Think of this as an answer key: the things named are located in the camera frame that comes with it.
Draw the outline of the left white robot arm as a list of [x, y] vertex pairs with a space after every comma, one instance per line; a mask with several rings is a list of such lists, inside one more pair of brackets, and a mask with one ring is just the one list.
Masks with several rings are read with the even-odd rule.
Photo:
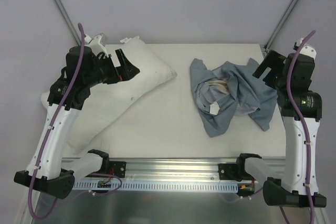
[[68, 168], [63, 168], [61, 161], [74, 122], [91, 95], [90, 89], [101, 83], [129, 81], [140, 73], [121, 49], [115, 50], [115, 54], [118, 67], [110, 55], [95, 55], [86, 46], [72, 47], [66, 54], [66, 66], [50, 87], [46, 122], [36, 152], [27, 168], [14, 177], [14, 182], [28, 187], [29, 199], [34, 190], [64, 199], [82, 178], [108, 174], [109, 155], [103, 151], [89, 150]]

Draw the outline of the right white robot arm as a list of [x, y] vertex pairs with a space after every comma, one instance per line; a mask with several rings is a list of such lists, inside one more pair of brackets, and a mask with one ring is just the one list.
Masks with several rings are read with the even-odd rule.
[[277, 103], [286, 133], [285, 170], [281, 177], [257, 154], [241, 153], [236, 159], [237, 181], [255, 179], [262, 185], [269, 206], [324, 208], [315, 173], [316, 137], [322, 118], [322, 97], [311, 91], [315, 53], [292, 53], [287, 57], [271, 50], [254, 72], [277, 91]]

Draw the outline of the white pillow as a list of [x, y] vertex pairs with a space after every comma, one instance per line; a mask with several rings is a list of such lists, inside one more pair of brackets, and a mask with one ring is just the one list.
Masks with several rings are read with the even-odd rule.
[[176, 71], [158, 57], [138, 36], [126, 38], [120, 49], [140, 73], [129, 81], [99, 84], [91, 88], [68, 140], [71, 152], [79, 154], [133, 103], [159, 85], [177, 77]]

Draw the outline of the blue beige striped pillowcase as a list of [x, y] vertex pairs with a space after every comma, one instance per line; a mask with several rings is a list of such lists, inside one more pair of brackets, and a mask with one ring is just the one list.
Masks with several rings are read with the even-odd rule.
[[192, 97], [209, 137], [223, 135], [235, 116], [249, 116], [263, 131], [269, 130], [277, 94], [253, 77], [258, 67], [252, 58], [246, 65], [227, 61], [213, 70], [200, 59], [192, 61]]

